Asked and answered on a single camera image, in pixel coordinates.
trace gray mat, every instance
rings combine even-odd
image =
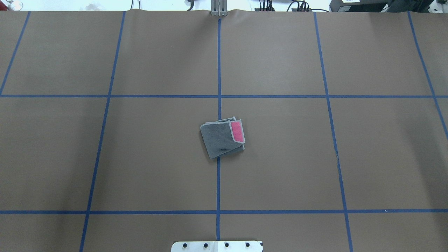
[[[446,14],[209,15],[0,12],[0,251],[448,250]]]

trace horizontal blue line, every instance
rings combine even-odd
[[[90,214],[216,214],[215,210],[177,211],[90,211]]]
[[[58,210],[0,210],[0,214],[86,214],[86,212]]]
[[[432,98],[432,96],[329,95],[330,98]]]
[[[109,95],[0,95],[4,98],[107,98]],[[111,98],[218,98],[218,95],[110,95]],[[329,95],[330,98],[433,98],[433,96]],[[222,95],[221,98],[326,98],[325,95]]]
[[[174,210],[174,211],[90,211],[90,214],[216,214],[216,210]],[[220,214],[319,214],[345,213],[344,210],[220,210]],[[448,213],[448,209],[352,209],[347,213]],[[59,210],[0,210],[0,214],[86,214],[86,211]]]

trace towel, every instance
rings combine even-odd
[[[216,122],[206,122],[200,129],[211,159],[244,150],[246,140],[241,119],[232,117]]]

